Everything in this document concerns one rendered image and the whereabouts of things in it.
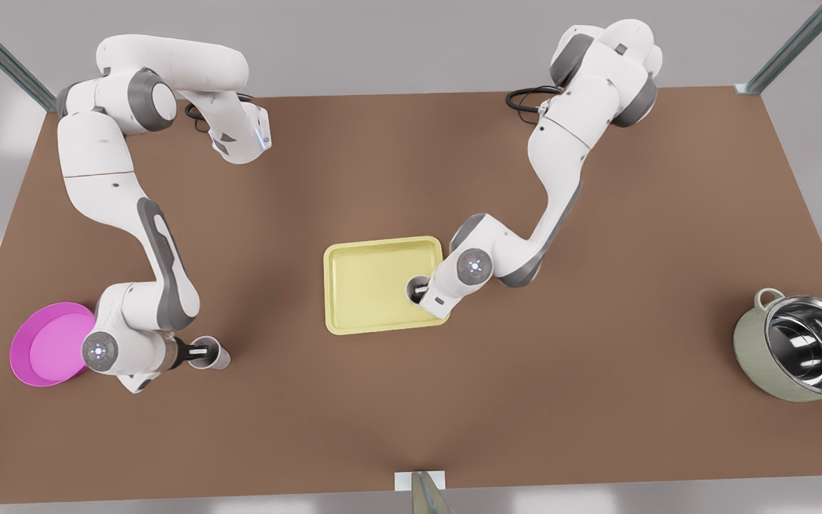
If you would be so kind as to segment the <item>white IKEA cup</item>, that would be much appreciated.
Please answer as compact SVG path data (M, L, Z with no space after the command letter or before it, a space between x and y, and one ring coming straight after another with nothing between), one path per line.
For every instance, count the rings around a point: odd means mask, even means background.
M192 343L192 346L211 346L215 347L214 352L192 352L192 353L214 353L216 359L192 359L187 361L189 365L196 370L225 370L230 364L229 353L220 345L218 339L214 336L199 336Z
M411 277L410 280L408 280L407 285L405 286L405 295L407 295L407 298L409 299L409 301L411 303L413 303L413 305L415 305L415 303L414 303L414 285L418 284L418 283L423 283L423 282L428 282L429 284L431 284L431 280L432 280L431 276L413 276L413 277ZM430 297L431 299L433 299L435 297L435 295L433 293L430 293L430 291L427 291L427 293L425 294L422 301L425 299L425 297Z

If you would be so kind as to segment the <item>yellow rectangular tray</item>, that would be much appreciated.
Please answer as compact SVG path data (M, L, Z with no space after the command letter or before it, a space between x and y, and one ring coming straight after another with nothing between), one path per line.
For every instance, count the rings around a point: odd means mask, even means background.
M442 260L442 245L431 236L381 238L326 248L326 328L345 336L444 324L407 298L409 280L427 278Z

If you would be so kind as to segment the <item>pink round plate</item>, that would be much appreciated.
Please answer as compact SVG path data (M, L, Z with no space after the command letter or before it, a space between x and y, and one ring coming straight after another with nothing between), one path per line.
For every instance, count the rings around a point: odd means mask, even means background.
M88 307L52 303L37 310L14 334L9 364L17 380L33 387L65 383L88 367L81 347L95 324Z

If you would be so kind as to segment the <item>pale green steel pot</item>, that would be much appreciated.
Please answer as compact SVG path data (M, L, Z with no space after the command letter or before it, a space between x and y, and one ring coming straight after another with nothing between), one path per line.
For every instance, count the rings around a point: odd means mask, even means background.
M822 298L757 291L734 328L733 348L764 393L796 403L822 400Z

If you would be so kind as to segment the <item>silver frame post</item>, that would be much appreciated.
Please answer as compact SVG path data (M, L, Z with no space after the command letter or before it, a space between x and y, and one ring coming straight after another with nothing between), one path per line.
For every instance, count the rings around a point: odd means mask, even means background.
M410 491L413 514L452 514L444 498L446 472L443 470L416 470L395 472L395 491Z
M0 42L0 71L26 92L44 111L55 113L56 97Z
M739 96L759 96L795 61L803 50L822 33L822 2L803 21L793 35L767 59L767 62L743 84L734 84L734 92Z

